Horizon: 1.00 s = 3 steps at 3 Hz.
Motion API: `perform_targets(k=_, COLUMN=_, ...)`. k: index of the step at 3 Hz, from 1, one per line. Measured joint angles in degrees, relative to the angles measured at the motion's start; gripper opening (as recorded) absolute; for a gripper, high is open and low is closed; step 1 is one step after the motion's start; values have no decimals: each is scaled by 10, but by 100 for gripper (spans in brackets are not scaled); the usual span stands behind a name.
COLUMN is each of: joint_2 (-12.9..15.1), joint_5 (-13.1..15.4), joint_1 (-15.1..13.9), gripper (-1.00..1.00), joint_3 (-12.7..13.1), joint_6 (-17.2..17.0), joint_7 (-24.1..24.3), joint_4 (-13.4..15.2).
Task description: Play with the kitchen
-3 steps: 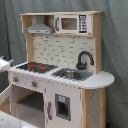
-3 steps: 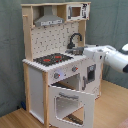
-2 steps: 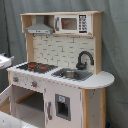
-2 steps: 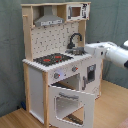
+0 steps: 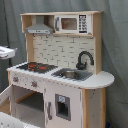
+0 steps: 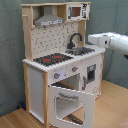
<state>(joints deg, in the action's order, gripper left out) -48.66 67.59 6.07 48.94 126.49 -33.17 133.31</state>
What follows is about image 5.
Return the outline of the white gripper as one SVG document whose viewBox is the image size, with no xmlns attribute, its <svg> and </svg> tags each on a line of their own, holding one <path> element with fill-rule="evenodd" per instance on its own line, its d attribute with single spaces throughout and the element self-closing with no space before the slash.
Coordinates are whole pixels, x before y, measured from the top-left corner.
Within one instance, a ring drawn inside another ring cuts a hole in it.
<svg viewBox="0 0 128 128">
<path fill-rule="evenodd" d="M 15 56 L 17 49 L 0 46 L 0 59 L 9 59 Z"/>
</svg>

